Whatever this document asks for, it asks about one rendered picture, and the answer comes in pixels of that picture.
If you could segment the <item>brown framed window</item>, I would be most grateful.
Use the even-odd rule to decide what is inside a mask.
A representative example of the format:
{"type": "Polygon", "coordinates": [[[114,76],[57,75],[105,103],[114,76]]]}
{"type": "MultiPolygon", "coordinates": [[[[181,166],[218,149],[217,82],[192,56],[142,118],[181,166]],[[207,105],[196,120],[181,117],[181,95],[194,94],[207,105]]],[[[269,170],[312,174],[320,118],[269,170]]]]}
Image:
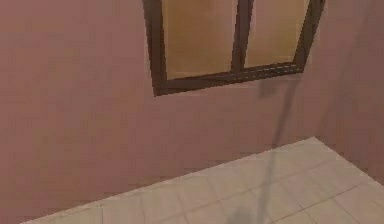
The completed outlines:
{"type": "Polygon", "coordinates": [[[142,0],[153,94],[304,71],[325,0],[142,0]]]}

